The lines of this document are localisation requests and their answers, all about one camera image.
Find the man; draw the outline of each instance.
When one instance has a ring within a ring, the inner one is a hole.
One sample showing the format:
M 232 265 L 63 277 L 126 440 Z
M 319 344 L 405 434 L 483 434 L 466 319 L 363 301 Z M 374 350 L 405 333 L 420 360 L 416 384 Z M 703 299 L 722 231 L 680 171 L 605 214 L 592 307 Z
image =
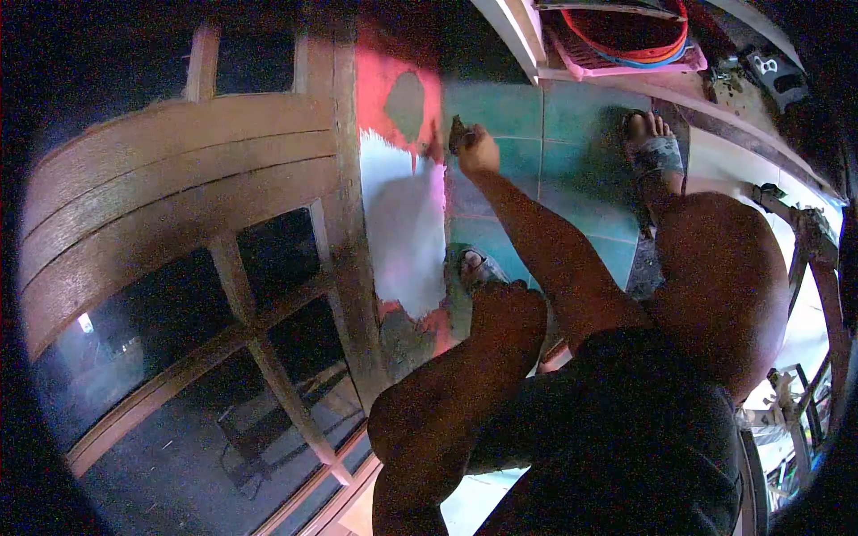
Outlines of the man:
M 679 149 L 654 114 L 626 118 L 626 152 L 657 227 L 665 283 L 646 310 L 587 238 L 498 174 L 479 126 L 459 167 L 491 203 L 545 291 L 574 358 L 525 381 L 546 331 L 544 300 L 462 256 L 471 337 L 378 398 L 384 463 L 376 534 L 446 533 L 439 504 L 467 473 L 531 468 L 478 533 L 730 534 L 741 482 L 734 403 L 782 343 L 789 284 L 762 214 L 717 193 L 682 195 Z

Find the pink basket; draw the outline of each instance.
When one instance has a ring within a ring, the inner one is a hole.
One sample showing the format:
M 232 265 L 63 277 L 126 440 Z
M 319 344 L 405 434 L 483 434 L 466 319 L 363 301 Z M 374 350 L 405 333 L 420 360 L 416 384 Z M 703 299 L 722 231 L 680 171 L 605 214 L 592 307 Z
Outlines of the pink basket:
M 668 65 L 655 67 L 653 69 L 635 69 L 634 67 L 623 67 L 616 63 L 611 63 L 584 43 L 581 38 L 572 32 L 565 32 L 561 39 L 548 26 L 544 27 L 548 32 L 548 36 L 554 43 L 554 48 L 563 59 L 569 73 L 577 81 L 592 76 L 611 76 L 611 75 L 643 75 L 647 73 L 677 73 L 682 71 L 699 71 L 709 67 L 706 63 L 706 57 L 703 51 L 700 50 L 700 45 L 692 43 L 686 53 L 678 60 Z

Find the black shorts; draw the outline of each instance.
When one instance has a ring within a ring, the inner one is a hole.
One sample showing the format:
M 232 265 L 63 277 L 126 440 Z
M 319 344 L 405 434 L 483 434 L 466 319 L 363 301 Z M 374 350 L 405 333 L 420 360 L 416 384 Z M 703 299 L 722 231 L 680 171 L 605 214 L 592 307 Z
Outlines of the black shorts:
M 734 407 L 658 329 L 591 335 L 486 423 L 468 473 L 531 466 L 511 532 L 731 534 Z

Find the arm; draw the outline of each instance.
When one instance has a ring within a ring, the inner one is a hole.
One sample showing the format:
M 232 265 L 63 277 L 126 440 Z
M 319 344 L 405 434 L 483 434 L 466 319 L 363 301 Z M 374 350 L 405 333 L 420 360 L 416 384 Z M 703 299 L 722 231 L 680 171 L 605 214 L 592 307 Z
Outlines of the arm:
M 446 533 L 440 504 L 462 481 L 481 424 L 536 363 L 546 316 L 539 294 L 522 286 L 490 284 L 474 295 L 473 336 L 444 355 L 460 381 L 444 384 L 432 414 L 378 475 L 376 533 Z
M 587 237 L 502 177 L 498 146 L 479 125 L 475 130 L 475 143 L 459 147 L 459 167 L 492 205 L 545 291 L 570 350 L 604 329 L 649 326 L 649 318 L 617 287 Z

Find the foot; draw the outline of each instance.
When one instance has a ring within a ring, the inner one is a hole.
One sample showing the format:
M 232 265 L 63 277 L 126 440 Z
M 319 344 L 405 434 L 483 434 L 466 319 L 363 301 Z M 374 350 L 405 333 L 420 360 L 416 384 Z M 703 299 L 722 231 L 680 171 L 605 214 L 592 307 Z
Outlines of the foot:
M 638 194 L 651 222 L 657 224 L 673 196 L 682 195 L 685 173 L 676 136 L 652 111 L 634 111 L 626 116 L 625 154 L 635 172 Z
M 489 281 L 510 282 L 494 259 L 470 246 L 459 256 L 459 276 L 468 293 Z

